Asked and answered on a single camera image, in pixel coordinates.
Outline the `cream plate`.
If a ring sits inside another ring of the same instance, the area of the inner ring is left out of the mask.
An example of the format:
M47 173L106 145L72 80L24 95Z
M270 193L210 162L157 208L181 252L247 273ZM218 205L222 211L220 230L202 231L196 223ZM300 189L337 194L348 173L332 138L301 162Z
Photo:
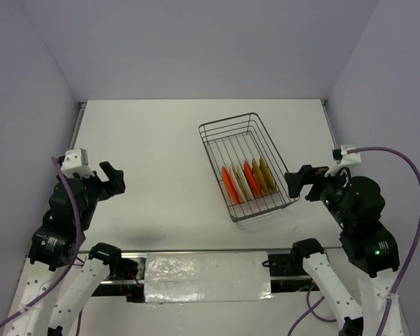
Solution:
M235 168L232 164L230 165L229 173L230 173L230 178L232 180L232 184L234 186L234 189L237 192L239 202L240 203L246 202L247 198L246 198L246 195L244 193L244 189L242 188L242 186L240 184L240 180L239 180L238 175L235 172Z
M242 169L241 165L237 164L237 178L239 180L239 185L242 188L245 198L248 201L254 200L254 196L251 190L251 187L249 185L249 182L246 179L246 176L244 174L244 170Z

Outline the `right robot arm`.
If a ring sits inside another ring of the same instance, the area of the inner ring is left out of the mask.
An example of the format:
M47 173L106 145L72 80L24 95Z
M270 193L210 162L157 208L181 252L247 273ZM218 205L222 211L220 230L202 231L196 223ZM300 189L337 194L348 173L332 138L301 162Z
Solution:
M379 185L365 176L331 175L328 170L306 164L284 178L292 197L310 185L305 199L321 201L339 225L342 249L356 268L361 302L350 296L317 239L295 242L290 266L314 280L336 317L340 335L372 335L384 315L382 300L390 292L389 281L396 279L400 266L398 245L379 220L385 206Z

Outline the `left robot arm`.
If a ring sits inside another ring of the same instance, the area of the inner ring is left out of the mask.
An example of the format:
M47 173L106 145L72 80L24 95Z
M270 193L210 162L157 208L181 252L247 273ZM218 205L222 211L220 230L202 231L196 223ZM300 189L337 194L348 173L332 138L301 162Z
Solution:
M89 168L87 153L81 148L68 150L52 163L59 181L48 200L42 225L31 238L19 308L0 324L10 325L9 335L68 335L72 327L80 325L82 310L99 284L123 272L121 250L98 243L69 287L61 289L98 203L123 194L126 187L123 171L109 162L99 164L107 176L102 181Z

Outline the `mustard plate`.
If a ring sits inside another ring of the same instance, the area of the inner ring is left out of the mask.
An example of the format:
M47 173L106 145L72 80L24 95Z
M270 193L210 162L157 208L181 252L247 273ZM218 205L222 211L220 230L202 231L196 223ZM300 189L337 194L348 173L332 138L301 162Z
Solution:
M255 177L257 179L258 185L260 186L260 189L264 192L265 195L269 195L269 188L267 187L267 184L263 177L263 173L261 172L260 167L255 159L252 159L252 168L253 173L255 174Z
M267 163L263 157L260 157L260 170L262 172L263 178L266 182L267 187L275 193L277 191L277 187L275 181L270 173L270 170L267 166Z

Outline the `orange plate middle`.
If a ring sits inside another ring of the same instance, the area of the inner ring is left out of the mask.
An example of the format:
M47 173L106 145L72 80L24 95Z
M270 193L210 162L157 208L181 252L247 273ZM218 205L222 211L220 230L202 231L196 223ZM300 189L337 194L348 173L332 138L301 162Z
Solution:
M253 193L253 196L256 198L262 197L263 195L261 193L260 186L258 185L258 182L256 181L256 178L253 175L251 166L247 160L244 161L244 175L251 189L251 192Z

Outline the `orange plate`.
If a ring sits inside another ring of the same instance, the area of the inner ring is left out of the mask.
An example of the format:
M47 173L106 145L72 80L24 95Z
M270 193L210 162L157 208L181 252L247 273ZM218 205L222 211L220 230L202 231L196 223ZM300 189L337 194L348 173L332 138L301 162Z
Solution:
M232 180L231 180L230 175L229 175L225 166L221 167L221 176L222 176L224 186L227 190L227 193L228 193L230 199L235 204L240 204L237 191L235 190L235 187L232 184Z
M244 175L251 189L251 192L253 193L253 196L256 198L262 197L263 195L261 193L260 186L258 185L258 182L256 181L256 178L253 175L251 166L247 160L244 161Z

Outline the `orange plate front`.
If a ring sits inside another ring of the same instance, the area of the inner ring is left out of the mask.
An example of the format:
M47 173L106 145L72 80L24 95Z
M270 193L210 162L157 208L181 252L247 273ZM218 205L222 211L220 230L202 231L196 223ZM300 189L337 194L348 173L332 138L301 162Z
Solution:
M235 187L232 184L232 180L231 180L230 175L229 175L225 166L221 167L221 176L222 176L224 186L227 190L227 193L228 193L230 199L235 204L240 204L237 191L235 190Z

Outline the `silver tape sheet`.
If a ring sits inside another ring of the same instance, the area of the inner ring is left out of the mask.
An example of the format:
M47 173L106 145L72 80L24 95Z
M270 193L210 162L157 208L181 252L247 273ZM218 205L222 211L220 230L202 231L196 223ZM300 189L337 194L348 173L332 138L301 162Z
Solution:
M264 251L151 253L146 259L148 303L248 302L272 298Z

